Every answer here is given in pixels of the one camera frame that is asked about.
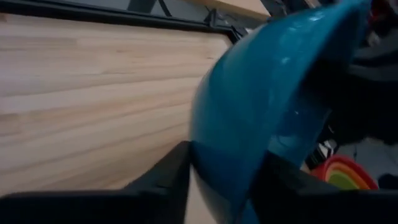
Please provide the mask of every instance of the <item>wood grain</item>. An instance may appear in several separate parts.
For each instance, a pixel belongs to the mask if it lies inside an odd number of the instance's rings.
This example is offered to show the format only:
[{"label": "wood grain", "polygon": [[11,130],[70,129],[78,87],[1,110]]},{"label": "wood grain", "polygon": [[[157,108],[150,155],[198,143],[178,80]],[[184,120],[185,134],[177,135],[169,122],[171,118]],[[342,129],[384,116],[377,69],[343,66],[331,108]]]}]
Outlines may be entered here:
[{"label": "wood grain", "polygon": [[265,21],[271,15],[261,0],[186,0]]},{"label": "wood grain", "polygon": [[0,195],[119,189],[187,139],[218,34],[0,14]]}]

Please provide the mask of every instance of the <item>orange ring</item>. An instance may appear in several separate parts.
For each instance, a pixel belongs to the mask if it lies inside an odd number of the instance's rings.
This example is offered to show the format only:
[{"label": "orange ring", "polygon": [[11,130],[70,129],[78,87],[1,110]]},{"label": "orange ring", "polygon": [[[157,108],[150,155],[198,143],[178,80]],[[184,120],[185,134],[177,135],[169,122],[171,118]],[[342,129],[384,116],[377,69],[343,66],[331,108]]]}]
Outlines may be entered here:
[{"label": "orange ring", "polygon": [[369,185],[365,182],[364,179],[362,179],[353,169],[341,162],[334,162],[330,164],[329,168],[326,170],[326,180],[330,178],[330,172],[335,169],[342,171],[350,178],[352,178],[360,189],[370,189]]}]

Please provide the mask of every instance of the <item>black frame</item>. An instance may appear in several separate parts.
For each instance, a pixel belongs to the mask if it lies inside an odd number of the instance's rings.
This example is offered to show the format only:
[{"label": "black frame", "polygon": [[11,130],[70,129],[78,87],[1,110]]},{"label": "black frame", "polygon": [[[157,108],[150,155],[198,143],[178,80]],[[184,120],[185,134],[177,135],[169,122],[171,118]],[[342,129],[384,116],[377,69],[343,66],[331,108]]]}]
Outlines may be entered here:
[{"label": "black frame", "polygon": [[0,0],[0,12],[72,21],[217,33],[227,35],[232,44],[240,39],[232,26],[213,26],[205,21],[189,21],[58,0]]}]

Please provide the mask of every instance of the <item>light wood surface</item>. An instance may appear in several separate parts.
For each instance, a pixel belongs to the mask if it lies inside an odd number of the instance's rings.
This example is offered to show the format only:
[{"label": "light wood surface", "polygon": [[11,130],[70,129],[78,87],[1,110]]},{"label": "light wood surface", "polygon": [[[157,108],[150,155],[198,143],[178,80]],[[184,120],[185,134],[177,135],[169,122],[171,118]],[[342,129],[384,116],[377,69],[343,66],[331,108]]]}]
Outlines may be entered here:
[{"label": "light wood surface", "polygon": [[261,0],[186,0],[209,7],[234,12],[248,17],[266,20],[271,15]]},{"label": "light wood surface", "polygon": [[218,34],[0,17],[0,195],[119,189],[187,138]]}]

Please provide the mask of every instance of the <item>glossy blue surface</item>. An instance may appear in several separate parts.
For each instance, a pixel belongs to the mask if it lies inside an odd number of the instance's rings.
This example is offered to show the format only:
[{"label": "glossy blue surface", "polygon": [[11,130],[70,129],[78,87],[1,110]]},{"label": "glossy blue surface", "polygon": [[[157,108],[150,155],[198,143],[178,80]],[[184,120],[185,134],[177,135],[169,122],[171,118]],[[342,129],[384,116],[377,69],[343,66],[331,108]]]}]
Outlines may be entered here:
[{"label": "glossy blue surface", "polygon": [[246,194],[267,151],[299,166],[313,149],[329,109],[300,82],[319,57],[349,62],[368,7],[343,1],[271,22],[229,49],[202,80],[190,137],[199,178],[222,198],[219,220],[253,220],[241,211],[254,214]]}]

